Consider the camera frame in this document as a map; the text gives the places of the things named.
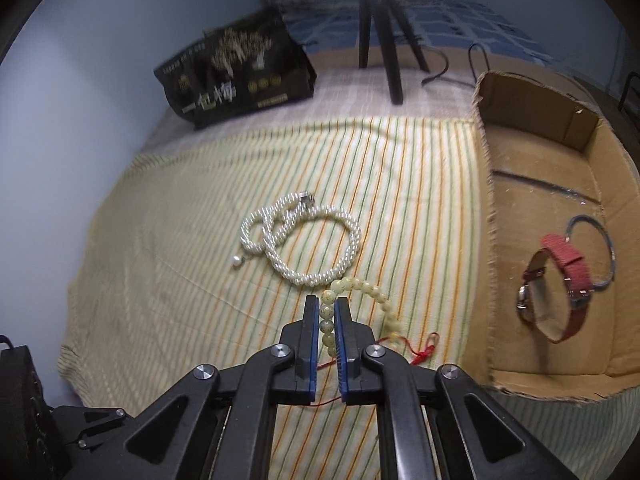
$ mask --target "bracelet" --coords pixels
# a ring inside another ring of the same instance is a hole
[[[576,215],[568,221],[566,225],[566,229],[564,230],[565,241],[567,242],[571,241],[571,233],[574,230],[574,226],[578,222],[587,222],[592,226],[594,226],[598,230],[598,232],[602,235],[602,238],[604,238],[604,243],[606,243],[607,249],[609,250],[609,257],[610,257],[609,277],[603,282],[597,282],[591,285],[593,290],[604,290],[611,284],[611,282],[613,281],[616,275],[616,253],[613,251],[613,242],[611,241],[611,238],[609,237],[609,233],[607,233],[603,225],[600,222],[598,222],[594,217],[589,215]]]
[[[338,298],[338,294],[347,292],[350,290],[361,290],[367,296],[373,298],[373,300],[379,304],[380,310],[385,314],[385,328],[389,331],[389,341],[391,341],[392,349],[398,347],[400,341],[400,320],[397,316],[393,316],[390,313],[392,305],[388,300],[388,297],[379,287],[372,285],[369,282],[360,280],[358,278],[343,278],[341,280],[335,280],[331,284],[331,288],[328,288],[320,295],[320,332],[322,332],[322,344],[326,346],[327,353],[330,357],[336,357],[335,349],[335,335],[334,322],[331,321],[334,316],[334,303]]]

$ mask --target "black case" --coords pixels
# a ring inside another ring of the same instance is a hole
[[[26,346],[0,352],[0,479],[59,480],[71,469]]]
[[[273,7],[205,31],[154,74],[171,108],[196,128],[313,97],[316,81]]]

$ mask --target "watch buckle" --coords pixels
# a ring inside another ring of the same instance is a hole
[[[571,278],[564,278],[564,284],[566,285],[566,290],[569,295],[569,303],[571,304],[571,308],[583,308],[589,304],[591,301],[591,291],[590,290],[573,290],[571,285]]]

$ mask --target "black bag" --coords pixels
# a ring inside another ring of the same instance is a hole
[[[154,74],[171,108],[196,128],[313,97],[316,81],[273,7],[205,32]]]

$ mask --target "bed sheet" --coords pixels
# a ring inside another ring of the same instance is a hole
[[[544,49],[505,17],[477,2],[444,0],[405,7],[420,44],[468,48],[480,43],[493,54],[516,57],[539,65],[555,63]],[[358,46],[358,9],[292,10],[284,14],[291,37],[308,54]],[[398,44],[406,43],[391,20]],[[371,27],[371,46],[379,46]]]
[[[69,287],[60,371],[89,406],[137,415],[200,363],[244,363],[302,316],[305,296],[265,257],[238,269],[238,226],[293,190],[348,210],[362,246],[348,270],[388,293],[425,365],[458,362],[476,295],[483,164],[473,121],[360,117],[303,121],[216,140],[174,157],[140,155],[96,214]],[[344,250],[343,229],[306,222],[280,247],[303,272]],[[353,317],[386,335],[380,309],[350,294]],[[410,353],[401,350],[406,357]],[[319,363],[331,358],[321,351]],[[337,397],[335,367],[317,402]],[[379,478],[373,406],[283,406],[269,478]]]

